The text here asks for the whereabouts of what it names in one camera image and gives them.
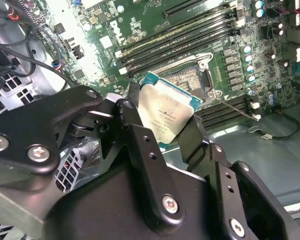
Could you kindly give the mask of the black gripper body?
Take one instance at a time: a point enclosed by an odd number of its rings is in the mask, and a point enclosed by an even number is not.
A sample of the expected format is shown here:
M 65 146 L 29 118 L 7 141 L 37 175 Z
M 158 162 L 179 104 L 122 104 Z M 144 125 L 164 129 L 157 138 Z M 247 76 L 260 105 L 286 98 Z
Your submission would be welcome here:
M 213 187 L 227 179 L 223 165 L 196 178 L 165 162 L 120 165 L 52 208 L 45 240 L 217 240 L 226 222 Z

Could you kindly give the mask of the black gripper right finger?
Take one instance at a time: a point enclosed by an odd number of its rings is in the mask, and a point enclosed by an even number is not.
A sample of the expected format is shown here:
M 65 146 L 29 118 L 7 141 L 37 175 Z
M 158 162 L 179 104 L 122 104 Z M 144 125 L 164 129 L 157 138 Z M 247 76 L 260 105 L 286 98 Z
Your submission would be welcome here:
M 300 240 L 300 226 L 245 162 L 230 163 L 193 115 L 178 135 L 188 171 L 206 181 L 205 219 L 213 240 Z

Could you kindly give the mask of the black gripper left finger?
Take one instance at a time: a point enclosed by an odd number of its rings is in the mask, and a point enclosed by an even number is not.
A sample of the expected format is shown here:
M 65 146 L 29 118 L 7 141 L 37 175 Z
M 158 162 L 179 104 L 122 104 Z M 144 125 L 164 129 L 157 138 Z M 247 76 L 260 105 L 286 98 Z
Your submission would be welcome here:
M 103 99 L 79 85 L 0 115 L 0 186 L 39 190 L 52 179 L 60 164 L 60 146 L 70 124 L 92 117 L 92 134 L 100 140 L 100 154 L 109 164 L 131 170 L 133 193 L 150 228 L 179 228 L 185 219 L 171 173 L 153 132 L 142 124 L 136 106 L 126 100 Z

